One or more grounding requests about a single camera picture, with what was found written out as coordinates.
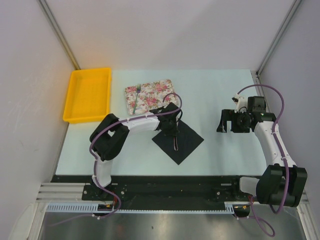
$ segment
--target plastic tray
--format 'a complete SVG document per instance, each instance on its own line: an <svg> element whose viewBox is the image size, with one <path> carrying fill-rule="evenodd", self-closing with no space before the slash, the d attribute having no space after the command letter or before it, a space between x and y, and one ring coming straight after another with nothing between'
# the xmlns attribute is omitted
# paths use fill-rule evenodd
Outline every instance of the plastic tray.
<svg viewBox="0 0 320 240"><path fill-rule="evenodd" d="M71 73L63 120L71 124L98 122L110 111L111 68Z"/></svg>

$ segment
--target floral placemat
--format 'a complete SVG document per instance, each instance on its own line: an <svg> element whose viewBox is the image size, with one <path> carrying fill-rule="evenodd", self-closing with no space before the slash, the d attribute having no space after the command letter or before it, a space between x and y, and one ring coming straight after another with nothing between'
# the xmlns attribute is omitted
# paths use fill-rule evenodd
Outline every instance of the floral placemat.
<svg viewBox="0 0 320 240"><path fill-rule="evenodd" d="M164 97L167 94L174 92L174 86L170 79L141 84L141 92L138 94L134 115L144 114L150 110L161 108L163 106L162 101ZM128 113L133 115L137 96L137 86L126 87L124 93ZM167 96L164 100L165 106L170 102L178 105L177 97L173 94Z"/></svg>

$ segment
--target black cloth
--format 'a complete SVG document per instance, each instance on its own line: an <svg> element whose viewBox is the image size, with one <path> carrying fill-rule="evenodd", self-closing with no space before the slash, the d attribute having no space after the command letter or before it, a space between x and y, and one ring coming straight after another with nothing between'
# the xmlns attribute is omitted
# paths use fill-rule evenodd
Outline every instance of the black cloth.
<svg viewBox="0 0 320 240"><path fill-rule="evenodd" d="M178 130L179 133L176 137L178 151L174 148L174 137L165 136L162 131L152 138L152 140L179 165L204 141L204 139L181 120L178 124Z"/></svg>

